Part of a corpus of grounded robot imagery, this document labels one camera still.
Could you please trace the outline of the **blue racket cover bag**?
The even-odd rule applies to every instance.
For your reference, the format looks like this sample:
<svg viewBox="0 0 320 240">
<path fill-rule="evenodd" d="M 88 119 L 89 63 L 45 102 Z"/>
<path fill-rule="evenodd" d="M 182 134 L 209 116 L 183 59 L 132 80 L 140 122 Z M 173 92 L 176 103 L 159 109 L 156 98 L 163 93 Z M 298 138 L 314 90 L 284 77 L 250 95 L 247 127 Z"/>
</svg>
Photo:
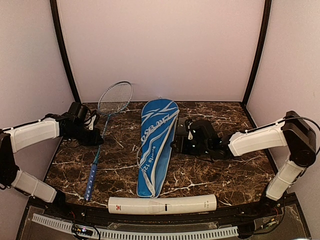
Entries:
<svg viewBox="0 0 320 240">
<path fill-rule="evenodd" d="M 170 99 L 147 102 L 141 112 L 141 147 L 137 151 L 140 198 L 157 198 L 167 176 L 179 107 Z"/>
</svg>

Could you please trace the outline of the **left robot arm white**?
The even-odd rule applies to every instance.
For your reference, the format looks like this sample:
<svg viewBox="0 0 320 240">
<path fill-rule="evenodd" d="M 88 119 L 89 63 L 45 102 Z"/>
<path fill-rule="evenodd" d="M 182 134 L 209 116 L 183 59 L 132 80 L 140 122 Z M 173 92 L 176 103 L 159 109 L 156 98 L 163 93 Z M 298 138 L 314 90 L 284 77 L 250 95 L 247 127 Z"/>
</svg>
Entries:
<svg viewBox="0 0 320 240">
<path fill-rule="evenodd" d="M 91 129 L 75 117 L 47 114 L 45 118 L 17 127 L 0 130 L 0 189 L 14 188 L 31 197 L 51 204 L 51 210 L 60 218 L 71 213 L 65 203 L 65 194 L 22 171 L 15 162 L 14 154 L 37 143 L 56 139 L 75 139 L 85 146 L 98 146 L 104 142 L 100 130 Z"/>
</svg>

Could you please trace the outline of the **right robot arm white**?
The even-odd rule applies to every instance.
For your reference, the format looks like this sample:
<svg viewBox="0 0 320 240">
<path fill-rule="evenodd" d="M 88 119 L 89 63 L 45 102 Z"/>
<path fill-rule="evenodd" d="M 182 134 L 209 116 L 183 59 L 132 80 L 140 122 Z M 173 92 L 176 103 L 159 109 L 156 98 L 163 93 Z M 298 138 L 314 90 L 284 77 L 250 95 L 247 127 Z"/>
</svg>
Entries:
<svg viewBox="0 0 320 240">
<path fill-rule="evenodd" d="M 288 147 L 289 157 L 265 190 L 265 197 L 255 205 L 255 213 L 266 217 L 275 208 L 288 187 L 313 165 L 320 152 L 311 120 L 288 111 L 285 117 L 250 130 L 219 137 L 208 120 L 186 119 L 178 125 L 171 148 L 178 154 L 229 160 L 247 153 Z"/>
</svg>

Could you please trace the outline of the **grey tube cap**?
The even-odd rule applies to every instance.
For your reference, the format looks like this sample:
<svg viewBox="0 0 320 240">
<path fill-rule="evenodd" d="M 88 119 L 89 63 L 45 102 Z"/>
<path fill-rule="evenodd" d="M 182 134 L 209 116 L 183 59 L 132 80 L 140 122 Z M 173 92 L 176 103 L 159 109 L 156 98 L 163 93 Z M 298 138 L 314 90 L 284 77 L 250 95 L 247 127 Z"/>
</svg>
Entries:
<svg viewBox="0 0 320 240">
<path fill-rule="evenodd" d="M 180 117 L 177 121 L 176 135 L 177 136 L 188 136 L 189 131 L 186 128 L 186 118 Z"/>
</svg>

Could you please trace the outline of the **white shuttlecock tube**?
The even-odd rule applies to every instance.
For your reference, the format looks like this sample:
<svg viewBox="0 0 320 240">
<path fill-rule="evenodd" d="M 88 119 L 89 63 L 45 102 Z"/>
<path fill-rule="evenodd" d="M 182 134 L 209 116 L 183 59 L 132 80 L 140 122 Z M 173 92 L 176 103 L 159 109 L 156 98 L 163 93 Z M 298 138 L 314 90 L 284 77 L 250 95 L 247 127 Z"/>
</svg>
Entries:
<svg viewBox="0 0 320 240">
<path fill-rule="evenodd" d="M 173 198 L 110 197 L 108 211 L 123 215 L 176 215 L 215 211 L 214 194 Z"/>
</svg>

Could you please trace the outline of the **blue badminton racket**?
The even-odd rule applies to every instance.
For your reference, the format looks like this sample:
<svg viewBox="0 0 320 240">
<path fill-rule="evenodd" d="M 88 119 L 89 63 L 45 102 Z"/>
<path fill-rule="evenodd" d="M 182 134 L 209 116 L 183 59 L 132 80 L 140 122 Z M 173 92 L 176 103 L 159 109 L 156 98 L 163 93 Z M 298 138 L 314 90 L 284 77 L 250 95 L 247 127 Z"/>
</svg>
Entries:
<svg viewBox="0 0 320 240">
<path fill-rule="evenodd" d="M 130 103 L 133 97 L 133 86 L 128 81 L 120 81 L 111 85 L 100 97 L 98 101 L 98 111 L 101 115 L 107 116 L 107 120 L 102 132 L 102 139 L 104 139 L 107 125 L 111 116 L 123 111 Z M 87 185 L 83 199 L 89 202 L 92 199 L 94 190 L 94 183 L 98 170 L 99 157 L 101 152 L 101 144 L 98 147 L 94 161 L 91 165 L 90 173 L 87 180 Z"/>
</svg>

